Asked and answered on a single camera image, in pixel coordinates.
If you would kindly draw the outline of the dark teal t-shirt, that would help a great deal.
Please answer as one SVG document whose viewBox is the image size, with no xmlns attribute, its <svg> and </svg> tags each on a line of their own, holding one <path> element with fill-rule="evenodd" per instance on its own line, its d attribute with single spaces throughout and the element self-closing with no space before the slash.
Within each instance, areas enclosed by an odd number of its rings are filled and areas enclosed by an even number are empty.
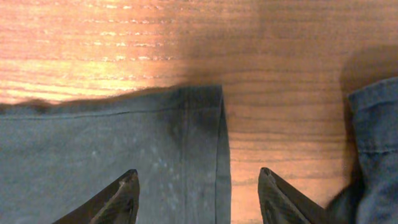
<svg viewBox="0 0 398 224">
<path fill-rule="evenodd" d="M 1 105 L 2 223 L 52 223 L 131 169 L 138 223 L 229 223 L 222 87 Z"/>
</svg>

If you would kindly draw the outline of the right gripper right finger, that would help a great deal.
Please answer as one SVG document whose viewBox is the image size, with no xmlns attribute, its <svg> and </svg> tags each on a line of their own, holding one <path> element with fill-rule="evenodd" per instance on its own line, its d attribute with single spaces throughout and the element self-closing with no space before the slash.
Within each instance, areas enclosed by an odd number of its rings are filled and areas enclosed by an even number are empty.
<svg viewBox="0 0 398 224">
<path fill-rule="evenodd" d="M 258 188 L 264 224 L 332 224 L 337 221 L 272 170 L 263 167 Z"/>
</svg>

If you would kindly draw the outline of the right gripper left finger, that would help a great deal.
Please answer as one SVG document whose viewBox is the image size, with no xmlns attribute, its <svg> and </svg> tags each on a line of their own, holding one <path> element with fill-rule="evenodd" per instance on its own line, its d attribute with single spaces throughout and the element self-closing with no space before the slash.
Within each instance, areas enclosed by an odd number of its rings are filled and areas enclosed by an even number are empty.
<svg viewBox="0 0 398 224">
<path fill-rule="evenodd" d="M 139 193 L 137 170 L 130 169 L 55 224 L 135 224 Z"/>
</svg>

